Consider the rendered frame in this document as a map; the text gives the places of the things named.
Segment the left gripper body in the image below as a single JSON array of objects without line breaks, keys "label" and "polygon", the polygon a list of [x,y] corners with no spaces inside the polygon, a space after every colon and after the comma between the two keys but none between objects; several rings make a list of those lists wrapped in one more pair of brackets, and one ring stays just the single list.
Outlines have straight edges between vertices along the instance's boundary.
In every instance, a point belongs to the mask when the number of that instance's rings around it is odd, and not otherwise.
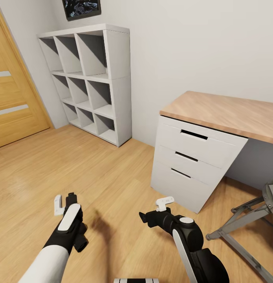
[{"label": "left gripper body", "polygon": [[69,197],[66,197],[66,208],[65,208],[65,211],[68,209],[68,207],[72,204],[75,204],[77,203],[77,195],[73,195],[73,196],[69,196]]}]

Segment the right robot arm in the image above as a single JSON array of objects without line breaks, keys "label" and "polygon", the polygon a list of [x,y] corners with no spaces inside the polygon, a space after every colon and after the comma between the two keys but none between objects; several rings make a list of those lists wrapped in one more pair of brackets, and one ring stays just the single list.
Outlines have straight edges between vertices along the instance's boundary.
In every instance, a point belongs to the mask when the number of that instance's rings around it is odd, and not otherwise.
[{"label": "right robot arm", "polygon": [[203,247],[203,233],[192,218],[172,215],[166,204],[173,203],[172,197],[158,199],[155,211],[139,212],[150,228],[161,227],[173,236],[191,283],[229,283],[229,275],[220,259]]}]

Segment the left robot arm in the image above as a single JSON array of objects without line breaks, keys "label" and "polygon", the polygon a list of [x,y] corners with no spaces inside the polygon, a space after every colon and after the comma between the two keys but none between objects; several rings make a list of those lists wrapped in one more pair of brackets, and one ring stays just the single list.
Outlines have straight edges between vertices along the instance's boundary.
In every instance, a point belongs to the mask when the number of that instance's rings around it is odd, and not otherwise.
[{"label": "left robot arm", "polygon": [[61,283],[83,221],[83,211],[74,193],[68,194],[64,207],[62,195],[57,195],[54,200],[54,211],[55,216],[64,216],[18,283]]}]

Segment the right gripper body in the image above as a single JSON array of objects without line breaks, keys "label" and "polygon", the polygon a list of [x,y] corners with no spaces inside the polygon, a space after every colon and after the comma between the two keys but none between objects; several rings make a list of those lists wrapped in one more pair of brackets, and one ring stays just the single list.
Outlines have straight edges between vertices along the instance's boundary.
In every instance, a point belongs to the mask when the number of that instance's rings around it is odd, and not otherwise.
[{"label": "right gripper body", "polygon": [[160,212],[155,210],[155,211],[147,212],[146,214],[147,214],[148,226],[150,228],[159,226],[163,230],[165,230],[164,220],[168,215],[171,215],[171,209],[169,207],[166,207],[165,211]]}]

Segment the digital camera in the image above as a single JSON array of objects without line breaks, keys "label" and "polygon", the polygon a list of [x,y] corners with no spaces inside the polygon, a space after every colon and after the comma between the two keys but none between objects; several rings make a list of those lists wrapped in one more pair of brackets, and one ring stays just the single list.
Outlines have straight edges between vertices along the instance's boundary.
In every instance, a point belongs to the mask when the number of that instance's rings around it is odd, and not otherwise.
[{"label": "digital camera", "polygon": [[81,223],[79,232],[77,234],[76,240],[74,242],[74,248],[77,252],[82,252],[87,245],[86,238],[83,236],[87,231],[87,227]]}]

